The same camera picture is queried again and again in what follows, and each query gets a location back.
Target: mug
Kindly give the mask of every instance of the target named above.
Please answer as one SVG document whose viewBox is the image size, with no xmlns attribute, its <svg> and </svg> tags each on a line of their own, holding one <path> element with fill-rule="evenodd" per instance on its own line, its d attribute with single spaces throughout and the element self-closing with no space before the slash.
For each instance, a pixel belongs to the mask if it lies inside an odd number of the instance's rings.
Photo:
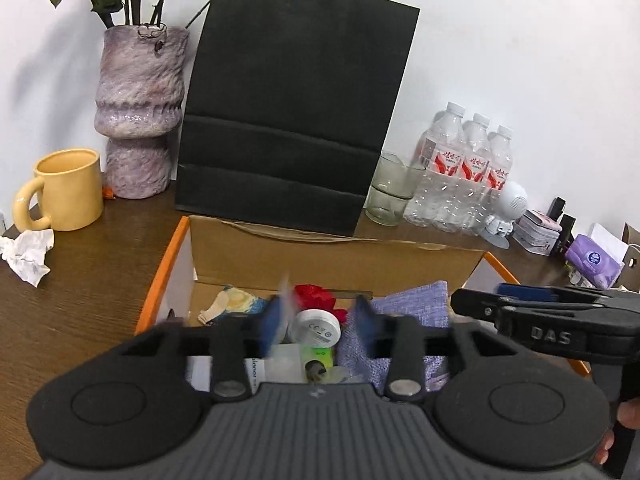
<svg viewBox="0 0 640 480">
<path fill-rule="evenodd" d="M 20 188 L 14 201 L 18 231 L 75 231 L 95 222 L 102 214 L 100 155 L 88 148 L 54 152 L 41 158 L 35 178 Z M 38 194 L 42 218 L 32 220 L 29 204 Z"/>
</svg>

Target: crumpled tissue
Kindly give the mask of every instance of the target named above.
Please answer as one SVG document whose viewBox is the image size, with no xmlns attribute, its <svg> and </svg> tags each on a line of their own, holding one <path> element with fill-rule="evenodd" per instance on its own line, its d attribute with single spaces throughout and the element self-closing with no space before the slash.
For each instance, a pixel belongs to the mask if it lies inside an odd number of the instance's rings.
<svg viewBox="0 0 640 480">
<path fill-rule="evenodd" d="M 51 269 L 44 264 L 45 253 L 53 247 L 53 229 L 25 231 L 15 240 L 0 237 L 0 256 L 25 282 L 38 286 Z"/>
</svg>

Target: bottle cap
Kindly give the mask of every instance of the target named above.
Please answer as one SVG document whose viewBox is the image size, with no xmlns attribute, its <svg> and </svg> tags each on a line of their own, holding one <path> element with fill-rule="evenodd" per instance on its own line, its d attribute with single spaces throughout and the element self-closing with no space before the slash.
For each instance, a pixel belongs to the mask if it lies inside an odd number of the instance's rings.
<svg viewBox="0 0 640 480">
<path fill-rule="evenodd" d="M 474 122 L 484 126 L 485 128 L 489 127 L 489 123 L 491 123 L 491 119 L 482 114 L 474 114 Z"/>
<path fill-rule="evenodd" d="M 449 101 L 449 103 L 447 103 L 447 112 L 451 112 L 452 114 L 462 117 L 465 114 L 465 109 L 462 106 Z"/>
<path fill-rule="evenodd" d="M 289 325 L 292 342 L 314 348 L 331 348 L 340 339 L 340 323 L 326 310 L 303 310 Z"/>
<path fill-rule="evenodd" d="M 511 130 L 510 128 L 507 128 L 506 126 L 498 126 L 498 134 L 503 136 L 505 139 L 511 139 L 511 136 L 513 135 L 513 130 Z"/>
</svg>

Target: textured purple vase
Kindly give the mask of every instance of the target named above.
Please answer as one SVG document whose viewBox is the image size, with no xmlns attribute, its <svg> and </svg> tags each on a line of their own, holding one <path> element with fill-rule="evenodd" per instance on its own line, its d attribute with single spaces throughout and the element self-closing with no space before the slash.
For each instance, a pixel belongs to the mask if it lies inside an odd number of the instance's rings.
<svg viewBox="0 0 640 480">
<path fill-rule="evenodd" d="M 116 196 L 146 198 L 169 184 L 166 135 L 182 121 L 184 28 L 119 25 L 104 33 L 94 127 L 110 138 L 106 181 Z"/>
</svg>

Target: purple tissue pack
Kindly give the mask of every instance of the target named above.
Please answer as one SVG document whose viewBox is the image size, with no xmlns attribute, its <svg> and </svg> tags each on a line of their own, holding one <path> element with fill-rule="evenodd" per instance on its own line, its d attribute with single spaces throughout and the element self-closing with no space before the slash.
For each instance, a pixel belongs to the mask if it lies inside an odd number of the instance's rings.
<svg viewBox="0 0 640 480">
<path fill-rule="evenodd" d="M 611 288 L 622 270 L 616 260 L 585 235 L 575 237 L 565 257 L 596 288 Z"/>
</svg>

